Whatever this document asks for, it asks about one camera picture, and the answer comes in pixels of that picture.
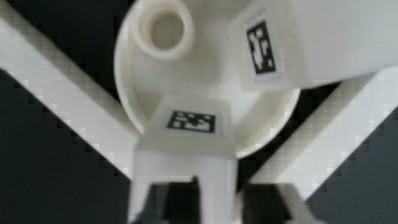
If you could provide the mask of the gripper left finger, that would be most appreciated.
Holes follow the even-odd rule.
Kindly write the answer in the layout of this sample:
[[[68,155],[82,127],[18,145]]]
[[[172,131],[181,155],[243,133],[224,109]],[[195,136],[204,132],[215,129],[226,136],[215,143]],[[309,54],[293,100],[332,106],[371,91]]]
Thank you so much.
[[[199,179],[151,185],[137,224],[201,224]]]

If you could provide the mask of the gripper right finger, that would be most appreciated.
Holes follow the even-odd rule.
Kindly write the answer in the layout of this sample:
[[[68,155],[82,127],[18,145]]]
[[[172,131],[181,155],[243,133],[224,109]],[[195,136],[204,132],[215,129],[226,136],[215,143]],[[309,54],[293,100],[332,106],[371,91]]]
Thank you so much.
[[[291,184],[247,184],[242,202],[243,224],[314,224],[314,217]]]

